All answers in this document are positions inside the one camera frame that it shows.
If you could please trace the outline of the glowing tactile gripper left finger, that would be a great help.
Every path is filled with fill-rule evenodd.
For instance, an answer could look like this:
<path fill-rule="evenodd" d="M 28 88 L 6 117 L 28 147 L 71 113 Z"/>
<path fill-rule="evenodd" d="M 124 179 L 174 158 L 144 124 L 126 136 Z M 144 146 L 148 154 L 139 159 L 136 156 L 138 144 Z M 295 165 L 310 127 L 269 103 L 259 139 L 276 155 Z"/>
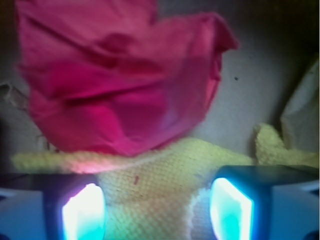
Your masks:
<path fill-rule="evenodd" d="M 2 240 L 102 240 L 106 198 L 93 174 L 3 173 Z"/>

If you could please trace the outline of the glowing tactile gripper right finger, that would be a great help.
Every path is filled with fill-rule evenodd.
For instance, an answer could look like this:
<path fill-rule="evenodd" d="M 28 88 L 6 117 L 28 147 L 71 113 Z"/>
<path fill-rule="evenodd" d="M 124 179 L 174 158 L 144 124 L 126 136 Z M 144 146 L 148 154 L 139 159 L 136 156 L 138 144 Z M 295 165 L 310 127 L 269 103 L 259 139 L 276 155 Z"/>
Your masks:
<path fill-rule="evenodd" d="M 209 195 L 214 239 L 319 239 L 319 176 L 306 165 L 221 167 Z"/>

